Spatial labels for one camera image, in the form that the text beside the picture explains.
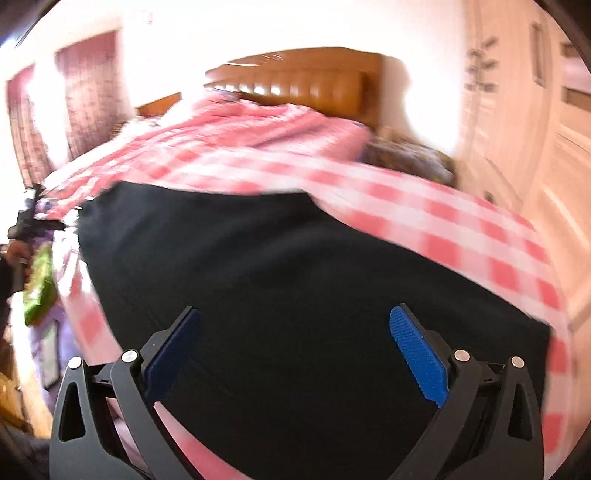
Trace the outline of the person left forearm black sleeve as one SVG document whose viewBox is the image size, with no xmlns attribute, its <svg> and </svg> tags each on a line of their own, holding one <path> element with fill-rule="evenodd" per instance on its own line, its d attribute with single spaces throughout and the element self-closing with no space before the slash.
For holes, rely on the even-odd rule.
<svg viewBox="0 0 591 480">
<path fill-rule="evenodd" d="M 3 334 L 6 328 L 10 306 L 8 303 L 12 295 L 13 269 L 4 257 L 0 260 L 0 333 Z"/>
</svg>

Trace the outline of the person left hand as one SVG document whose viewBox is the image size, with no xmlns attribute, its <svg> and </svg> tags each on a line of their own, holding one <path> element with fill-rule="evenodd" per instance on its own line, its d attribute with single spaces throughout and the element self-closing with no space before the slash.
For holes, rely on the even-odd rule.
<svg viewBox="0 0 591 480">
<path fill-rule="evenodd" d="M 22 240 L 11 240 L 3 257 L 13 269 L 17 267 L 28 269 L 32 257 L 32 247 Z"/>
</svg>

